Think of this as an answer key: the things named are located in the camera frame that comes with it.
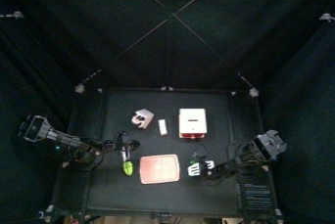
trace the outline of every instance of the black fabric wall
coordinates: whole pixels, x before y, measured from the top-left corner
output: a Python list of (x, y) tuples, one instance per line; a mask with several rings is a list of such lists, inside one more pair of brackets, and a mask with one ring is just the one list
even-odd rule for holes
[(52, 190), (53, 151), (14, 138), (21, 117), (45, 114), (65, 130), (73, 86), (99, 69), (87, 86), (249, 89), (238, 72), (289, 144), (274, 173), (284, 213), (333, 222), (335, 33), (318, 21), (333, 3), (0, 0), (0, 15), (25, 16), (0, 18), (0, 222), (41, 210)]
[(290, 223), (335, 221), (335, 23), (325, 22), (262, 88), (265, 128), (288, 143), (274, 169)]
[[(10, 7), (1, 1), (3, 11)], [(56, 164), (53, 147), (16, 138), (24, 116), (46, 115), (65, 130), (73, 86), (25, 22), (0, 20), (0, 223), (37, 216), (49, 204)]]

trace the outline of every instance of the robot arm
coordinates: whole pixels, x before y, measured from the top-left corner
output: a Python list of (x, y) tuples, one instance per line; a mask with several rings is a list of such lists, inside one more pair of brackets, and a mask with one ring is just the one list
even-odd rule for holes
[(202, 163), (199, 173), (202, 180), (217, 181), (231, 177), (237, 169), (250, 162), (263, 164), (285, 152), (286, 144), (277, 135), (277, 131), (267, 130), (262, 135), (257, 135), (246, 144), (239, 155), (229, 159), (222, 164), (215, 165), (211, 169), (206, 168)]
[(38, 115), (26, 117), (17, 136), (30, 142), (49, 140), (72, 148), (75, 151), (72, 152), (70, 161), (83, 170), (92, 169), (101, 162), (101, 155), (113, 150), (112, 145), (95, 143), (85, 137), (72, 136), (54, 130), (46, 118)]

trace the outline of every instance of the black curtain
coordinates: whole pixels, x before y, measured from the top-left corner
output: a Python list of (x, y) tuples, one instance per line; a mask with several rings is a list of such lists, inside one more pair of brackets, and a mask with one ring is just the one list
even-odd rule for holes
[(335, 24), (325, 22), (262, 87), (265, 128), (288, 143), (274, 182), (290, 223), (335, 220), (333, 39)]
[[(1, 14), (16, 8), (0, 0)], [(57, 160), (53, 147), (20, 140), (22, 118), (41, 114), (65, 130), (73, 85), (37, 41), (25, 21), (0, 18), (0, 223), (28, 223), (50, 200)]]

